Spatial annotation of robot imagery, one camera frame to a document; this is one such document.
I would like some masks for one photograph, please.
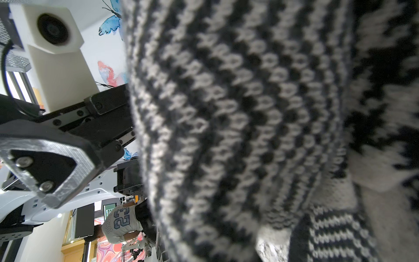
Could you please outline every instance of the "blue butterfly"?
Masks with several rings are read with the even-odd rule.
[[[111,11],[114,15],[109,17],[105,20],[105,22],[99,27],[99,36],[102,36],[104,34],[110,34],[112,31],[116,32],[116,30],[119,28],[119,34],[121,38],[123,39],[123,33],[122,33],[122,27],[121,27],[121,15],[119,14],[121,11],[119,0],[111,0],[111,5],[113,10],[110,8],[109,5],[105,3],[105,5],[108,7],[102,7],[103,9]]]
[[[131,158],[131,152],[128,149],[124,148],[124,156],[122,157],[124,160],[129,160]]]

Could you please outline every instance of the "black cable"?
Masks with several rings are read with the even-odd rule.
[[[107,88],[114,88],[114,86],[110,86],[110,85],[107,85],[107,84],[102,84],[102,83],[99,83],[99,82],[96,82],[96,81],[95,81],[95,83],[98,86],[104,86],[104,87],[107,87]]]
[[[20,113],[28,117],[34,117],[34,118],[38,117],[38,115],[33,115],[32,113],[23,109],[18,103],[16,103],[15,99],[13,98],[12,92],[10,91],[9,83],[7,82],[7,76],[6,76],[6,56],[11,49],[13,49],[13,42],[9,40],[7,44],[4,46],[2,50],[2,54],[1,54],[1,73],[2,73],[2,78],[3,78],[4,88],[6,89],[6,92],[10,98],[10,101]]]
[[[3,43],[3,42],[0,42],[0,46],[6,46],[6,44],[5,43]]]

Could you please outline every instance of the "camera lens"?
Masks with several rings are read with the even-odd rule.
[[[38,18],[38,30],[51,44],[63,44],[68,39],[68,30],[63,22],[48,14]]]

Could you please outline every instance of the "computer screen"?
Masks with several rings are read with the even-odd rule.
[[[78,208],[75,212],[74,238],[93,235],[93,221],[95,214],[94,204]]]
[[[114,210],[115,207],[116,203],[103,206],[103,216],[105,217],[105,220],[108,217],[109,213],[112,212],[112,210]]]

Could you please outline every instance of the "number 23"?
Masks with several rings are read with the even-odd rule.
[[[119,214],[124,212],[124,217],[120,217]],[[114,228],[118,229],[120,226],[127,226],[129,225],[129,208],[121,208],[119,210],[116,210],[114,213]]]

